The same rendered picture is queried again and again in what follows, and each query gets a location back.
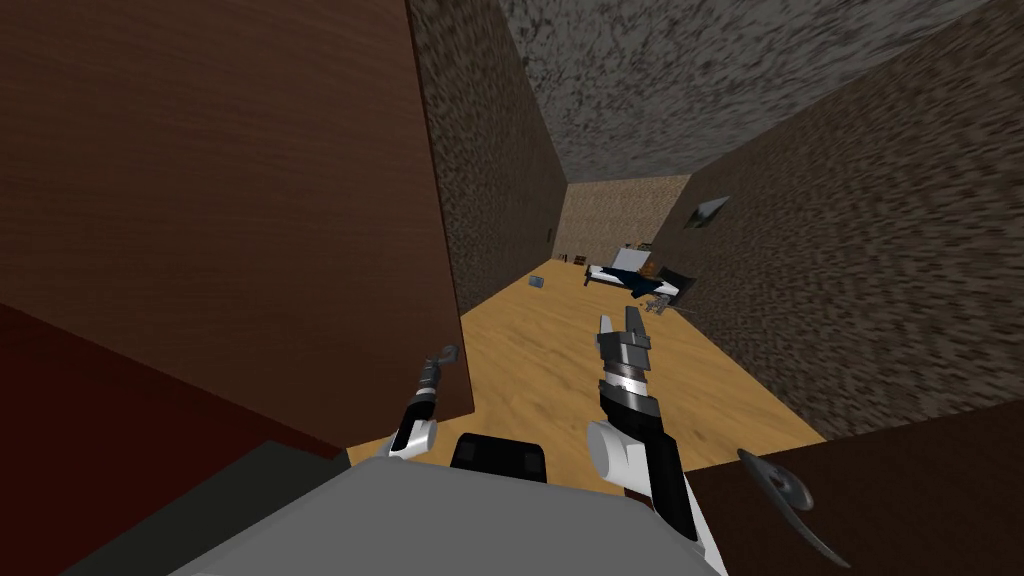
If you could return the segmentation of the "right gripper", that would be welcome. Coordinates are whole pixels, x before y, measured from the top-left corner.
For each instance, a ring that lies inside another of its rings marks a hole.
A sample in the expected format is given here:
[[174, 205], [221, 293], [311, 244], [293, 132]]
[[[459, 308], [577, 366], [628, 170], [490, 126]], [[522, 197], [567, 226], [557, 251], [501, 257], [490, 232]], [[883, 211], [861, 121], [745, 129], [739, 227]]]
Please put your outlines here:
[[595, 339], [600, 358], [606, 366], [625, 366], [633, 372], [651, 369], [648, 355], [651, 341], [638, 307], [625, 307], [625, 331], [615, 332], [611, 318], [602, 315], [599, 334]]

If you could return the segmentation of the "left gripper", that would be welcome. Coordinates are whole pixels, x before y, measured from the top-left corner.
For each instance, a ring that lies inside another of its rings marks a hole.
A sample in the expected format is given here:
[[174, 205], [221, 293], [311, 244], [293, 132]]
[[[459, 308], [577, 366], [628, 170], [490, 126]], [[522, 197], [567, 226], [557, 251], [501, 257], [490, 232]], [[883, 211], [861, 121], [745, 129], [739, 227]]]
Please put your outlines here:
[[419, 379], [420, 392], [435, 392], [441, 378], [441, 366], [455, 363], [459, 358], [459, 345], [444, 346], [438, 358], [428, 359]]

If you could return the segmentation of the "white bed with dark blanket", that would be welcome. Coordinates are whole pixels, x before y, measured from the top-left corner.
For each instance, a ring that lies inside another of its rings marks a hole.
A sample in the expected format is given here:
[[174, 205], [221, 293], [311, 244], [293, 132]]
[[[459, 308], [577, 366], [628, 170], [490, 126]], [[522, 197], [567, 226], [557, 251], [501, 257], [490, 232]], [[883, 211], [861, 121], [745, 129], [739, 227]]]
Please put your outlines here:
[[583, 285], [616, 286], [628, 290], [634, 299], [650, 295], [675, 305], [694, 286], [696, 279], [669, 268], [648, 271], [647, 264], [653, 262], [650, 255], [646, 250], [618, 248], [610, 265], [586, 265]]

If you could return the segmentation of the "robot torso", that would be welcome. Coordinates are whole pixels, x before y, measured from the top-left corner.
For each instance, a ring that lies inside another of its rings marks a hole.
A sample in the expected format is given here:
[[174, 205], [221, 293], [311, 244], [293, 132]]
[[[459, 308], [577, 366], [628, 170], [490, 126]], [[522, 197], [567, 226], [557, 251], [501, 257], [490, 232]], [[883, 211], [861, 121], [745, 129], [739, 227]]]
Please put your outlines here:
[[605, 493], [369, 458], [169, 576], [727, 576]]

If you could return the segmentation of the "brown wooden door leaf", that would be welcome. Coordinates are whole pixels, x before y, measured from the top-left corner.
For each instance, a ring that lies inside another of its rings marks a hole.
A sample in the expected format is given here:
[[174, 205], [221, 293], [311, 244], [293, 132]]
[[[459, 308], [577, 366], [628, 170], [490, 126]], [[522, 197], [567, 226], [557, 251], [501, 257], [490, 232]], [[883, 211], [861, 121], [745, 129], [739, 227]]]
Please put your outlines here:
[[0, 303], [393, 431], [462, 338], [407, 0], [0, 0]]

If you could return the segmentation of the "dark brown door leaf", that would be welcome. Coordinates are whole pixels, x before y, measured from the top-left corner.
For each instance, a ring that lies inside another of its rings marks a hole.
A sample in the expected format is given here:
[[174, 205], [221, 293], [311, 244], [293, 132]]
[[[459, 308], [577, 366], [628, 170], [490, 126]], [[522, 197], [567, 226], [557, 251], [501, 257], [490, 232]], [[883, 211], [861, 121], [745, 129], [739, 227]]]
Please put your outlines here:
[[687, 478], [729, 576], [1024, 576], [1024, 400], [773, 453], [821, 556], [739, 462]]

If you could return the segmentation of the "grey picture on wall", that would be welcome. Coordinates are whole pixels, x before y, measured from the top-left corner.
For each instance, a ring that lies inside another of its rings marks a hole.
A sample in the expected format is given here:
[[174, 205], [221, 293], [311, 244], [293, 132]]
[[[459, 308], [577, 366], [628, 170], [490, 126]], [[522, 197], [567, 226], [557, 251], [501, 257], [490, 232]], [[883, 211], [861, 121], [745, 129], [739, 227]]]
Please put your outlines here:
[[716, 215], [729, 200], [729, 197], [722, 197], [714, 200], [710, 200], [700, 203], [692, 212], [688, 220], [686, 221], [685, 229], [699, 229], [708, 227], [714, 220]]

